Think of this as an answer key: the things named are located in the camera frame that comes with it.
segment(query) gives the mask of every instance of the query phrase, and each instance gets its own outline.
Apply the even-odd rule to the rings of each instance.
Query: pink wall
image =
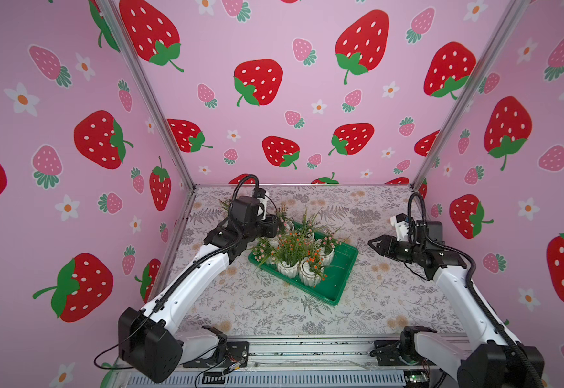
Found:
[[[544,378],[556,388],[564,387],[564,73],[546,81],[545,71],[555,73],[551,67],[564,65],[564,45],[557,56],[552,54],[563,38],[564,1],[536,1],[528,7],[490,70],[499,75],[497,85],[474,97],[428,176],[426,198],[430,213],[444,224],[448,244],[478,262],[474,278],[484,296],[526,345],[540,349]],[[511,128],[511,145],[502,142],[500,151],[494,145]],[[466,141],[460,142],[465,129],[466,149]],[[484,169],[482,179],[476,180],[476,166]],[[459,199],[469,194],[475,198]],[[480,224],[464,215],[472,202],[482,204],[485,221],[494,222]],[[473,222],[475,231],[469,225]],[[478,225],[482,230],[476,233]]]
[[[122,55],[105,38],[100,48],[99,34],[85,0],[0,3],[0,387],[100,386],[106,373],[92,359],[115,344],[122,311],[142,305],[134,276],[163,258],[168,244],[160,226],[171,235],[185,201],[159,133],[147,130],[148,109]],[[47,51],[35,48],[30,56],[30,45]],[[64,66],[61,77],[56,61]],[[69,87],[57,78],[69,80]],[[126,110],[120,80],[130,88],[130,97],[120,93]],[[96,111],[107,113],[81,124]],[[123,163],[112,117],[133,144],[126,145]],[[37,151],[41,159],[33,159]],[[158,157],[171,182],[163,211],[149,188]],[[136,182],[141,194],[133,167],[143,178]],[[98,202],[104,193],[114,193],[122,205],[110,195],[103,213]],[[135,232],[134,217],[141,220]],[[135,248],[135,262],[125,275],[128,246]],[[132,259],[126,261],[129,268]],[[115,357],[112,352],[100,361]]]
[[[441,77],[458,80],[471,72],[472,57],[482,54],[508,2],[479,0],[476,8],[467,2],[425,1],[208,0],[207,7],[199,1],[115,1],[164,114],[176,120],[175,128],[185,129],[175,134],[185,151],[181,156],[200,184],[226,184],[242,173],[255,173],[266,183],[309,183],[332,173],[344,184],[412,180],[424,160],[416,145],[419,150],[425,137],[434,140],[430,134],[440,129],[454,103],[449,94],[430,94],[444,83]],[[415,42],[410,44],[407,37],[414,30],[421,38],[409,37]],[[160,47],[155,47],[157,40],[163,42],[157,43]],[[449,42],[460,44],[441,50]],[[354,52],[362,55],[363,66],[346,58]],[[346,69],[359,74],[348,74],[348,84],[343,82]],[[255,86],[245,89],[243,82]],[[393,98],[387,94],[390,87]],[[247,97],[237,107],[239,91]],[[318,110],[319,105],[326,107]],[[403,136],[399,128],[406,117],[413,122],[402,124]],[[345,140],[353,128],[359,140],[338,145],[348,153],[342,155],[332,136]],[[269,136],[281,139],[265,141],[272,149],[264,152],[263,140]],[[294,150],[301,150],[299,158]],[[277,167],[283,155],[289,156],[288,166]],[[308,162],[317,167],[310,169]],[[404,171],[397,175],[396,167]]]

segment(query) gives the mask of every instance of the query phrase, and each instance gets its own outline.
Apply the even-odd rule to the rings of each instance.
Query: floral tablecloth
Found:
[[[410,191],[402,186],[267,186],[279,206],[300,220],[319,212],[317,221],[341,227],[359,256],[337,306],[330,306],[248,262],[249,250],[203,291],[180,330],[213,325],[227,335],[379,334],[400,333],[405,325],[425,325],[440,332],[463,332],[448,299],[431,282],[402,263],[376,254],[367,241],[395,235],[389,218],[406,213]],[[233,188],[197,189],[183,240],[171,270],[171,281],[193,257],[207,232],[224,218],[218,199]],[[250,195],[242,188],[240,195]],[[416,272],[419,267],[413,266]]]

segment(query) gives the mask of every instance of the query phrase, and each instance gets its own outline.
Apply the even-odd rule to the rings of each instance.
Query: green tray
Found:
[[[322,233],[314,233],[314,237],[318,240],[323,238]],[[359,251],[354,246],[348,244],[342,244],[337,246],[333,253],[333,260],[331,266],[325,268],[324,274],[327,275],[325,280],[317,284],[316,287],[309,287],[301,282],[299,275],[290,279],[286,275],[282,275],[278,272],[275,264],[260,264],[254,258],[254,254],[250,253],[248,256],[249,262],[256,265],[263,271],[269,272],[271,275],[279,277],[286,283],[292,284],[293,286],[300,288],[301,290],[307,292],[308,294],[314,296],[323,302],[335,306],[339,303],[340,297],[342,297],[342,292],[345,290],[346,281],[349,279],[353,265],[355,265],[355,260]]]

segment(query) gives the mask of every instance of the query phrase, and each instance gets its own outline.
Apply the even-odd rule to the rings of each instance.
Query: pink wallpaper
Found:
[[[195,183],[408,182],[506,0],[115,0]]]
[[[99,387],[186,190],[94,3],[2,3],[0,387]]]
[[[564,1],[531,4],[428,176],[484,296],[564,387]]]

